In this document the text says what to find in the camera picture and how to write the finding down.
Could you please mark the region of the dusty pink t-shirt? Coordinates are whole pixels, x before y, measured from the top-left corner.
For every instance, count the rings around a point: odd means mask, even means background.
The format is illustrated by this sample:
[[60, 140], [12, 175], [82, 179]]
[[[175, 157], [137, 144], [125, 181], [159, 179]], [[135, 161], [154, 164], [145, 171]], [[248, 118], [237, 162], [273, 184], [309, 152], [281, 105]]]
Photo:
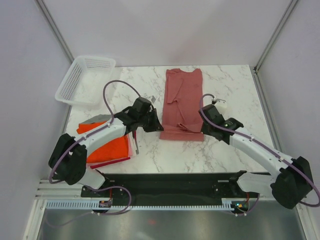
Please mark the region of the dusty pink t-shirt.
[[199, 68], [192, 72], [179, 68], [166, 71], [161, 140], [204, 141], [203, 120], [198, 113], [202, 96], [203, 75]]

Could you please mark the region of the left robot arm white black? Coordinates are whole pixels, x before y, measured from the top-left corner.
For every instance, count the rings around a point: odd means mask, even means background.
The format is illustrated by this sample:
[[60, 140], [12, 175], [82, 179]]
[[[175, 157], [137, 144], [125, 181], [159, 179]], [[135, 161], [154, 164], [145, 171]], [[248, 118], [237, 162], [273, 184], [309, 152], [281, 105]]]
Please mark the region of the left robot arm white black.
[[105, 144], [143, 128], [146, 133], [164, 130], [157, 109], [146, 98], [138, 97], [132, 106], [116, 113], [106, 123], [77, 137], [61, 135], [48, 161], [49, 182], [68, 185], [81, 184], [99, 197], [106, 196], [110, 185], [105, 177], [87, 166], [87, 158]]

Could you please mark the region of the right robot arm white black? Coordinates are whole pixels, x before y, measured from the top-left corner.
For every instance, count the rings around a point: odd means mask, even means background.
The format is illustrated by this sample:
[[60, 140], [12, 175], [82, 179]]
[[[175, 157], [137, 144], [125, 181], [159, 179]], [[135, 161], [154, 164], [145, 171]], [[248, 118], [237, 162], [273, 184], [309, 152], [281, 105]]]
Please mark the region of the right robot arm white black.
[[240, 197], [245, 192], [272, 196], [283, 207], [293, 209], [316, 190], [305, 158], [293, 158], [268, 146], [235, 118], [224, 119], [214, 104], [202, 107], [199, 114], [203, 134], [242, 151], [268, 172], [264, 175], [240, 171], [229, 184], [233, 196]]

